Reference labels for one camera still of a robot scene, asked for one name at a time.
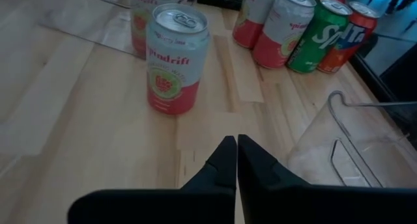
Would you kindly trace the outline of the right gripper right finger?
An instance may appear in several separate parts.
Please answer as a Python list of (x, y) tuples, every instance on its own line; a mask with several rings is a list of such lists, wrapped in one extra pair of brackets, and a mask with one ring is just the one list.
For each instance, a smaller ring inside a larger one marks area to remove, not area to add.
[(249, 136), (238, 136), (246, 224), (417, 224), (417, 189), (315, 185)]

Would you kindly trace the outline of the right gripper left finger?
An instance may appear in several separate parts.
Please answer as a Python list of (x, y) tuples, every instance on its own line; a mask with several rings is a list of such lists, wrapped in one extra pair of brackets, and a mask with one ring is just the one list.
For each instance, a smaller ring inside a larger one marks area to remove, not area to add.
[(237, 142), (226, 136), (179, 189), (101, 189), (75, 200), (68, 224), (233, 224)]

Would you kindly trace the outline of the Spindrift raspberry lime can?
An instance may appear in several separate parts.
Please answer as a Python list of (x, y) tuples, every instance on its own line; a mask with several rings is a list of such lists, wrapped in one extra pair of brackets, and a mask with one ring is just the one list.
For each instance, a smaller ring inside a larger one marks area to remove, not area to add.
[(248, 49), (254, 47), (274, 1), (243, 0), (233, 28), (233, 38), (238, 45)]
[(195, 103), (210, 40), (208, 21), (182, 4), (157, 6), (147, 25), (147, 100), (168, 115), (189, 111)]
[(274, 0), (263, 30), (252, 50), (265, 68), (285, 65), (315, 13), (316, 0)]
[(151, 14), (158, 5), (172, 3), (176, 0), (129, 0), (132, 45), (137, 55), (146, 59), (146, 26)]

